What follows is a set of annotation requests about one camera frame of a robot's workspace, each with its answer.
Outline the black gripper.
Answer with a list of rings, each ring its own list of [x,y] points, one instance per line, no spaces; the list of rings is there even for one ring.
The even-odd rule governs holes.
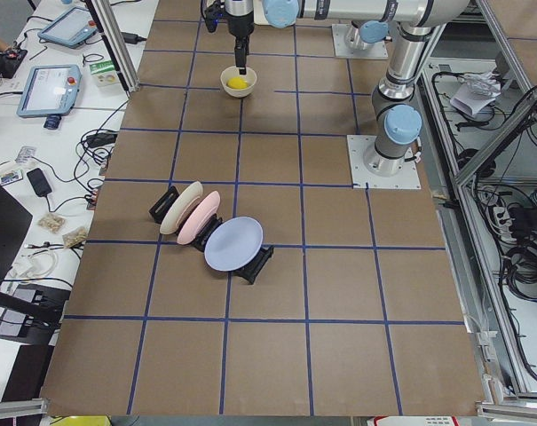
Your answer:
[[[242,16],[226,14],[229,33],[235,37],[235,66],[240,75],[247,73],[247,57],[249,55],[249,39],[254,31],[254,13]]]

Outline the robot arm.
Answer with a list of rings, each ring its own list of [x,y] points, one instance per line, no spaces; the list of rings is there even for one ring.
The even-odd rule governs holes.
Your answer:
[[[202,11],[210,33],[216,31],[220,20],[225,20],[234,37],[234,58],[237,75],[246,75],[250,36],[255,29],[255,5],[258,4],[265,24],[273,28],[294,26],[298,20],[346,20],[348,24],[334,24],[336,56],[351,58],[358,51],[384,45],[390,22],[399,8],[398,1],[215,1]]]
[[[422,117],[409,105],[424,61],[446,23],[466,1],[294,1],[297,15],[314,20],[348,19],[394,22],[394,51],[385,76],[372,95],[378,126],[374,144],[363,154],[367,169],[382,177],[399,172],[409,146],[421,131]]]

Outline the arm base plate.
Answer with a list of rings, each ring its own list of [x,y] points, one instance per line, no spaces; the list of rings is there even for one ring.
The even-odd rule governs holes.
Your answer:
[[[420,190],[417,163],[411,148],[391,160],[375,150],[374,135],[348,135],[347,151],[355,189]]]
[[[335,56],[340,59],[387,60],[385,40],[388,35],[389,25],[377,20],[333,24]]]

